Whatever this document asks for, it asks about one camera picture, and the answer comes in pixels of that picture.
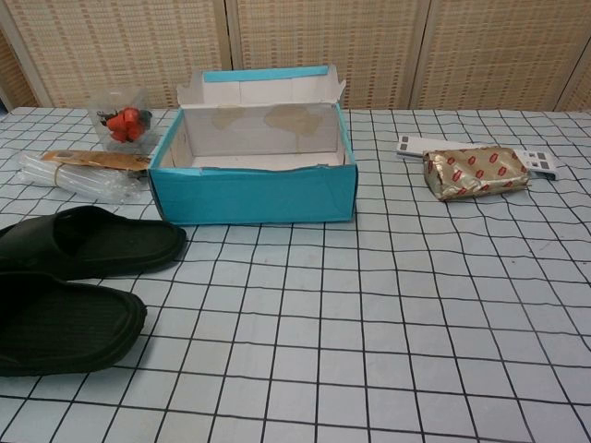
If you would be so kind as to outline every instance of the slipper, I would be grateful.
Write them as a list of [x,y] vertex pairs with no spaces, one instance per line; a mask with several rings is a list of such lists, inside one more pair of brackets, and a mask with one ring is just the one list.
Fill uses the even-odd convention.
[[0,273],[0,376],[90,372],[131,349],[146,317],[132,293],[59,281],[36,272]]
[[62,280],[139,273],[172,261],[185,238],[166,221],[82,206],[1,230],[0,271],[46,272]]

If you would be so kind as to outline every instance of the woven screen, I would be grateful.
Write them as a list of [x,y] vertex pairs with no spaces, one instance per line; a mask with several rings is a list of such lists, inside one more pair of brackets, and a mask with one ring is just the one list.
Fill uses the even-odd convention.
[[35,96],[30,90],[18,64],[17,58],[10,50],[6,37],[0,31],[0,88],[8,98],[6,106],[37,106]]
[[589,0],[433,0],[411,106],[552,110],[590,29]]
[[583,75],[576,80],[573,91],[566,98],[560,111],[591,109],[591,57],[588,58]]
[[154,107],[176,106],[192,67],[222,67],[218,0],[6,0],[55,106],[94,91],[145,86]]
[[[346,106],[407,107],[420,3],[237,0],[243,66],[335,63],[347,80]],[[424,22],[418,26],[422,30]]]

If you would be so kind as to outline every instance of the plastic container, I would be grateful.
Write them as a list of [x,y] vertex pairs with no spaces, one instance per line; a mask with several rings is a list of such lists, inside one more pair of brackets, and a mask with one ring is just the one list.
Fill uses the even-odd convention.
[[143,88],[97,91],[90,98],[88,113],[104,150],[148,154],[156,145]]

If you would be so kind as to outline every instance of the plastic wrap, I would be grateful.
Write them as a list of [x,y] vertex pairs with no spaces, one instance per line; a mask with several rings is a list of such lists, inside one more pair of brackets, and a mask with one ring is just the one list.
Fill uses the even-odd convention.
[[36,154],[24,152],[18,179],[39,185],[59,186],[82,196],[108,203],[126,203],[139,198],[140,182],[126,171],[75,166],[41,160]]

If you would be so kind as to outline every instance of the box lid flap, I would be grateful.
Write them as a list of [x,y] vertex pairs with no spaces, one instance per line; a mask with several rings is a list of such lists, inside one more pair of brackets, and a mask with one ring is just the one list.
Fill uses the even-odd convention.
[[304,66],[193,73],[188,88],[176,88],[183,107],[257,106],[275,103],[337,103],[345,81],[336,66]]

